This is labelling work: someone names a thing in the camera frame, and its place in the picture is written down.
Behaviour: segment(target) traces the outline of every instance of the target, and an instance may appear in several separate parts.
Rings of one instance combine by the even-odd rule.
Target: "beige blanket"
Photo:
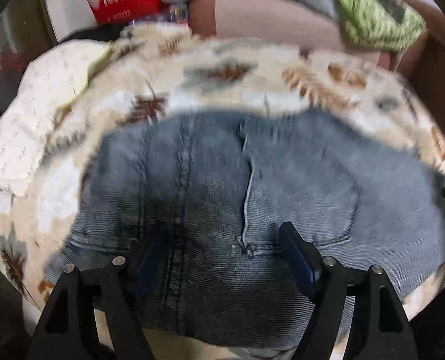
[[[256,39],[199,39],[180,26],[142,25],[130,32],[130,40],[111,46],[112,62],[85,91],[76,99],[60,101],[70,104],[61,120],[45,116],[53,123],[44,135],[45,155],[27,182],[26,194],[12,195],[0,185],[0,270],[39,309],[53,287],[44,280],[44,266],[70,232],[86,166],[103,134],[120,123],[155,123],[204,109],[277,117],[321,107],[362,134],[411,151],[445,173],[444,137],[417,96],[394,73],[342,53],[315,51],[300,56],[296,47]],[[65,47],[80,46],[73,41]],[[72,63],[60,58],[58,47],[45,58],[52,61],[50,72]],[[57,88],[58,76],[50,77]],[[37,104],[44,101],[34,98]],[[12,145],[8,140],[0,144]],[[404,300],[409,318],[444,285],[445,264]],[[103,313],[97,316],[101,340],[109,344]],[[227,348],[166,332],[146,335],[158,359],[237,357]],[[334,359],[342,358],[345,343],[345,338],[339,340]]]

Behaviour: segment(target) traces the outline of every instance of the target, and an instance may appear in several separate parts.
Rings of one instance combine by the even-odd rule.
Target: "jeans back pocket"
[[[347,241],[359,201],[354,177],[310,137],[284,126],[247,130],[240,130],[251,168],[239,238],[244,252],[279,250],[278,227],[284,221],[318,247]]]

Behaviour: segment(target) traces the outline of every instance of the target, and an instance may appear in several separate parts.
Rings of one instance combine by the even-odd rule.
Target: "metal screw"
[[[64,266],[64,273],[69,274],[74,270],[74,268],[75,268],[74,264],[72,264],[72,263],[66,264]]]
[[[384,269],[382,268],[382,266],[380,266],[380,265],[373,265],[372,266],[372,270],[373,270],[373,272],[375,273],[375,274],[377,274],[377,275],[382,275],[383,273],[384,273]]]
[[[336,265],[336,259],[334,257],[331,257],[331,256],[325,256],[322,259],[322,262],[324,264],[326,264],[327,266],[334,266],[334,265]]]
[[[121,266],[126,262],[126,258],[124,256],[117,256],[113,258],[113,264],[115,266]]]

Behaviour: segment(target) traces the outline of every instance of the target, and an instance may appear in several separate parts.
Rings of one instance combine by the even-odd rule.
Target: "green fabric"
[[[409,48],[425,30],[422,16],[395,0],[337,0],[347,38],[361,47],[394,52]]]

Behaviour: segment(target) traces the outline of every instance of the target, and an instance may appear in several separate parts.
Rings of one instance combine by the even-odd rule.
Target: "white fabric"
[[[58,117],[110,50],[108,43],[73,40],[29,64],[17,97],[0,118],[0,189],[24,196]]]

